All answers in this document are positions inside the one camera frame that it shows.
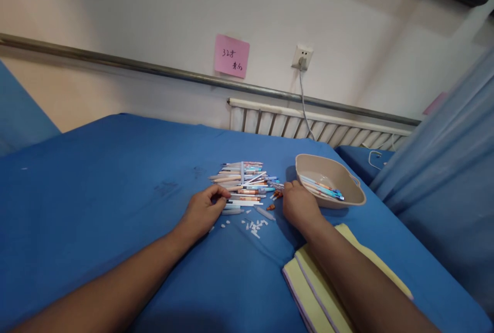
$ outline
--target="pile of pens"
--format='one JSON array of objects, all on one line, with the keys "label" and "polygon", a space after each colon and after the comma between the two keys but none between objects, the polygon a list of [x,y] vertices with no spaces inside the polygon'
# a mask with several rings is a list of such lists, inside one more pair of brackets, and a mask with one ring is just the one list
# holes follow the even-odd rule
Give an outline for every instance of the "pile of pens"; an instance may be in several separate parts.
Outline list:
[{"label": "pile of pens", "polygon": [[[264,205],[261,200],[266,198],[268,192],[275,192],[270,199],[282,197],[282,188],[279,188],[280,183],[276,176],[268,176],[262,170],[262,162],[224,163],[221,171],[209,179],[225,187],[232,195],[226,203],[223,215],[241,214],[244,212],[241,207],[254,207],[268,219],[276,221],[273,215],[259,206]],[[274,205],[270,205],[269,209],[274,209]]]},{"label": "pile of pens", "polygon": [[303,182],[304,186],[313,194],[318,194],[321,197],[325,198],[335,198],[339,201],[344,201],[345,198],[341,194],[341,191],[337,189],[331,189],[329,186],[321,184],[313,179],[310,179],[306,176],[300,176],[300,180]]}]

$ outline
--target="blue mattress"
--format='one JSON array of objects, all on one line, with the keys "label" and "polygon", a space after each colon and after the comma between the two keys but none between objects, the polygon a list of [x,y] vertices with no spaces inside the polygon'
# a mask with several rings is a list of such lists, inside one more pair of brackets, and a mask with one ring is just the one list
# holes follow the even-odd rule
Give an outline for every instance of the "blue mattress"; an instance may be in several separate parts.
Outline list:
[{"label": "blue mattress", "polygon": [[[395,153],[389,150],[367,149],[348,145],[338,146],[334,151],[338,153],[341,159],[345,161],[366,185],[370,185],[372,180],[379,173],[380,170],[376,167],[382,169],[384,163],[387,163]],[[370,157],[371,163],[376,167],[369,164],[369,153],[371,151],[378,151],[382,154],[382,156],[379,156],[378,154],[373,153]]]},{"label": "blue mattress", "polygon": [[[112,115],[0,160],[0,330],[170,231],[223,162],[261,161],[295,178],[295,156],[341,162],[327,144]],[[479,305],[367,187],[367,203],[323,210],[408,285],[444,332],[491,332]],[[281,268],[303,245],[276,202],[260,239],[241,217],[171,272],[131,331],[305,332]],[[253,220],[258,213],[250,213]]]}]

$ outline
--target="radiator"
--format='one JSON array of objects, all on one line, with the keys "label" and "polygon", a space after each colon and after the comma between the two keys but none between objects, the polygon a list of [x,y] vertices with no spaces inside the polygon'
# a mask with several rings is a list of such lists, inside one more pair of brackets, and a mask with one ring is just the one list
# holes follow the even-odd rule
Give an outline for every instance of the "radiator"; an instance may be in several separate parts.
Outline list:
[{"label": "radiator", "polygon": [[[228,100],[232,107],[230,129],[287,138],[312,138],[302,111],[252,101]],[[412,131],[307,112],[316,141],[340,145],[398,150]]]}]

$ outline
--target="white wall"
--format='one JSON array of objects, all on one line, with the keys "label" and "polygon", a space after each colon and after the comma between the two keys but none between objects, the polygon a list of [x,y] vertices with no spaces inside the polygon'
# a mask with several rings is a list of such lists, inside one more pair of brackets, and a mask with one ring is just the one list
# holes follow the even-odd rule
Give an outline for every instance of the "white wall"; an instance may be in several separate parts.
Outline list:
[{"label": "white wall", "polygon": [[[0,0],[0,32],[214,75],[217,33],[250,42],[245,82],[299,92],[297,42],[312,45],[309,96],[421,119],[494,44],[485,19],[453,0]],[[132,72],[0,56],[66,131],[131,112],[227,127],[238,94]]]}]

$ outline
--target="privacy curtain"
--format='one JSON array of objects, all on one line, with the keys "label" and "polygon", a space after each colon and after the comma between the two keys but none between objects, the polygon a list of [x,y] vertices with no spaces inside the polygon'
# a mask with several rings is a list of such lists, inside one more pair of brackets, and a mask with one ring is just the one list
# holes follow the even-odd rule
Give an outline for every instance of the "privacy curtain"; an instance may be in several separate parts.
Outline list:
[{"label": "privacy curtain", "polygon": [[0,61],[0,156],[60,134]]},{"label": "privacy curtain", "polygon": [[494,51],[370,187],[494,318]]}]

